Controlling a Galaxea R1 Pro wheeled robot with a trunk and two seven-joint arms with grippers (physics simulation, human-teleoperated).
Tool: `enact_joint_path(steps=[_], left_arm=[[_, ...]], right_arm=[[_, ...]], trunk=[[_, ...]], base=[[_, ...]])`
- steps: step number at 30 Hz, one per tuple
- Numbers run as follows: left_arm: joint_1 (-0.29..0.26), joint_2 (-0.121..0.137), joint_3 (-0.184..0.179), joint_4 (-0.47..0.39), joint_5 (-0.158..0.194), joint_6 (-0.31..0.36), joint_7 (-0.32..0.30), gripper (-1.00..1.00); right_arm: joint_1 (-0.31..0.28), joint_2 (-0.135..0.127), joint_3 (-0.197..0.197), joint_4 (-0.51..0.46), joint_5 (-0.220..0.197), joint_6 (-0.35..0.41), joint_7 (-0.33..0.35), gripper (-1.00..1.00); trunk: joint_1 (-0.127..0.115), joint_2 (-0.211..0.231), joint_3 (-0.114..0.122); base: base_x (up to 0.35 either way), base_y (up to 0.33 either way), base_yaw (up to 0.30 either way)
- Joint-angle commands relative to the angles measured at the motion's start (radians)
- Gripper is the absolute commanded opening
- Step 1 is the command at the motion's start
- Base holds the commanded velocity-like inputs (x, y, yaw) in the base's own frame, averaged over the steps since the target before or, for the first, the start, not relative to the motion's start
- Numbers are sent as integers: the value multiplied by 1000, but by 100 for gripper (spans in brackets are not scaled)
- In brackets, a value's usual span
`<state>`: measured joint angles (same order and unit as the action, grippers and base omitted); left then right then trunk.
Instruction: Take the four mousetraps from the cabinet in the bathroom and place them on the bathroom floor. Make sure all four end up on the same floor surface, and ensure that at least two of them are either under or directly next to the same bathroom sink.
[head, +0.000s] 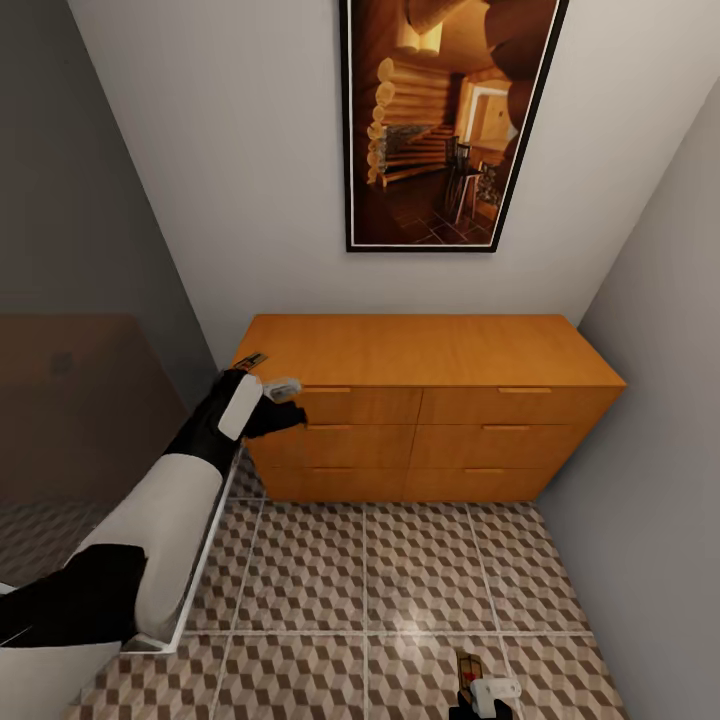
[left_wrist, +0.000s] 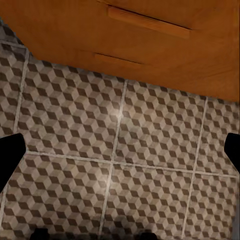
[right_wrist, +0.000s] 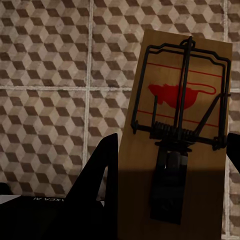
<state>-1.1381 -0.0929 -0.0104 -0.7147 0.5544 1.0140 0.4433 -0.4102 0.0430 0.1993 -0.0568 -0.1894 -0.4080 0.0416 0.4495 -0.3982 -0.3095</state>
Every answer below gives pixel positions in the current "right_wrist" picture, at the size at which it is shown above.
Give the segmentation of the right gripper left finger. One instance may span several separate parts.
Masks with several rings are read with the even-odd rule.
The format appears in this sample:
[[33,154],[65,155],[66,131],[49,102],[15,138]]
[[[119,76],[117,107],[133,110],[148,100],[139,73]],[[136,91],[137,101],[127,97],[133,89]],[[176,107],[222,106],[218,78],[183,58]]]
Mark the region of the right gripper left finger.
[[[108,166],[103,220],[90,223]],[[118,240],[118,134],[103,138],[40,240]]]

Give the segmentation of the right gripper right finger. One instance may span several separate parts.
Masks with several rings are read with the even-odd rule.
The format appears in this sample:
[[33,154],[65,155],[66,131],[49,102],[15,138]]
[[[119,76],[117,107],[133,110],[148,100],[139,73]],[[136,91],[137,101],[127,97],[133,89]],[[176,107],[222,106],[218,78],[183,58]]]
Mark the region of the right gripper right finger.
[[240,173],[240,135],[228,133],[227,142],[230,146],[226,147],[226,154]]

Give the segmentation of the mousetrap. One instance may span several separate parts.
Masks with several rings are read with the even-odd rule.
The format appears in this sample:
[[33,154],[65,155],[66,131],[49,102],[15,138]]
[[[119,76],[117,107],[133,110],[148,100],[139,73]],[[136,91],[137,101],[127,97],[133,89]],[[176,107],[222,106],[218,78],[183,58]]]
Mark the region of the mousetrap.
[[145,29],[118,152],[118,240],[221,240],[232,53]]

